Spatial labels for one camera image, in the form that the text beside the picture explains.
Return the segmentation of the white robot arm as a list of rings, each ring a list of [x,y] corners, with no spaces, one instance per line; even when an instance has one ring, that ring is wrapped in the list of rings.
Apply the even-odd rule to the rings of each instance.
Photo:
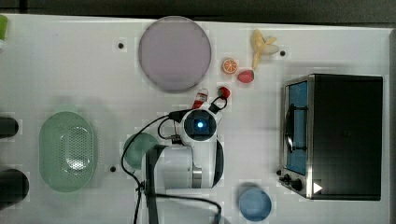
[[[211,107],[175,111],[170,119],[180,124],[178,143],[157,145],[142,159],[148,224],[160,220],[157,201],[169,189],[211,189],[223,173],[223,148],[218,140],[222,113]]]

